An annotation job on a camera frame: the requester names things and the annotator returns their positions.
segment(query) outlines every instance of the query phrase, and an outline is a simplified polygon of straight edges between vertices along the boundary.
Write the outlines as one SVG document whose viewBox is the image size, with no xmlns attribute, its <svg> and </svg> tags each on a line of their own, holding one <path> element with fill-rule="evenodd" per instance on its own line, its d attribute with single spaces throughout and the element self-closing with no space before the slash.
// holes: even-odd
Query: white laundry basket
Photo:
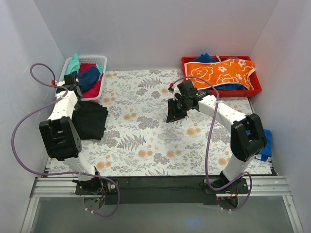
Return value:
<svg viewBox="0 0 311 233">
<path fill-rule="evenodd" d="M 64 75 L 66 74 L 69 62 L 71 61 L 72 57 L 68 58 L 65 61 L 62 73 L 60 74 L 59 82 L 64 80 Z M 103 77 L 101 80 L 101 88 L 98 93 L 98 96 L 93 97 L 93 98 L 82 98 L 81 100 L 83 101 L 88 101 L 88 100 L 97 100 L 102 94 L 103 91 L 103 85 L 104 85 L 104 76 L 105 76 L 105 71 L 106 71 L 106 65 L 107 65 L 107 58 L 105 56 L 98 56 L 98 55 L 81 55 L 79 56 L 79 62 L 80 63 L 96 63 L 97 65 L 101 65 L 104 70 L 103 70 Z"/>
</svg>

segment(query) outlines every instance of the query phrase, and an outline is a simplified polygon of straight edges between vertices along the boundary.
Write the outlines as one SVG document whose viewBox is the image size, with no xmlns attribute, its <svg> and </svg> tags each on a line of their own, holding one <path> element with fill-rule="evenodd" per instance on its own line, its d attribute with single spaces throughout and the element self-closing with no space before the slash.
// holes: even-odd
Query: orange cloth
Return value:
<svg viewBox="0 0 311 233">
<path fill-rule="evenodd" d="M 209 81 L 213 86 L 226 83 L 240 83 L 247 89 L 254 89 L 249 76 L 255 71 L 251 61 L 230 59 L 216 63 L 185 63 L 186 76 L 200 77 Z M 210 86 L 201 80 L 191 80 L 197 89 L 206 89 Z"/>
</svg>

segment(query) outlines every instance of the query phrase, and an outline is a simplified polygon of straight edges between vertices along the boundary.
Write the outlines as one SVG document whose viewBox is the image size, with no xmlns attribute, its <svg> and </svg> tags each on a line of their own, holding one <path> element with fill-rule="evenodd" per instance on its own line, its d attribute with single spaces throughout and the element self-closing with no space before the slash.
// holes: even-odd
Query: table surface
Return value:
<svg viewBox="0 0 311 233">
<path fill-rule="evenodd" d="M 102 176 L 204 175 L 211 117 L 195 110 L 189 117 L 166 123 L 169 84 L 181 70 L 106 72 L 99 103 L 108 108 L 103 138 L 83 140 L 82 151 Z M 222 98 L 228 106 L 252 113 L 247 98 Z M 230 134 L 216 122 L 209 149 L 208 172 L 219 174 L 228 163 Z M 49 173 L 70 171 L 55 159 Z M 254 159 L 252 174 L 271 174 L 268 162 Z"/>
</svg>

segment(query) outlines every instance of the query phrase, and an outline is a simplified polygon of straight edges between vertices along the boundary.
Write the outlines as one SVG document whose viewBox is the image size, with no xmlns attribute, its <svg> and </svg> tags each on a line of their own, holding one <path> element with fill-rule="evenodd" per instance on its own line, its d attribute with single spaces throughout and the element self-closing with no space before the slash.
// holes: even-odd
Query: mint green cloth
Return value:
<svg viewBox="0 0 311 233">
<path fill-rule="evenodd" d="M 80 62 L 79 62 L 79 55 L 77 53 L 75 53 L 72 57 L 72 59 L 69 62 L 69 65 L 67 67 L 67 71 L 66 74 L 71 74 L 73 72 L 77 72 L 79 73 L 79 69 L 80 69 Z"/>
<path fill-rule="evenodd" d="M 101 75 L 103 74 L 103 71 L 104 71 L 104 67 L 102 67 L 101 65 L 96 65 L 96 68 L 99 70 L 99 79 L 98 81 L 101 79 Z"/>
</svg>

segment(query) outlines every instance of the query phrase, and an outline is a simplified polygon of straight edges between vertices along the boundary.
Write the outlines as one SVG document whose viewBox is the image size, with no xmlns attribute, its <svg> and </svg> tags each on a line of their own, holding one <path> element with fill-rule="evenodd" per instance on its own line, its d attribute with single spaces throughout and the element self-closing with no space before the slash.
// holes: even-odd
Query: red basket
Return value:
<svg viewBox="0 0 311 233">
<path fill-rule="evenodd" d="M 222 61 L 226 60 L 228 57 L 238 57 L 243 60 L 251 61 L 251 59 L 248 56 L 219 56 Z M 185 73 L 185 63 L 191 62 L 192 60 L 196 59 L 197 57 L 182 57 L 181 58 L 181 64 L 184 72 L 184 76 L 186 76 Z M 261 91 L 261 86 L 258 81 L 256 72 L 252 73 L 250 76 L 250 81 L 253 86 L 253 90 L 232 90 L 232 91 L 225 91 L 225 90 L 218 90 L 220 97 L 253 97 L 257 93 Z M 210 90 L 210 92 L 216 96 L 215 91 Z"/>
</svg>

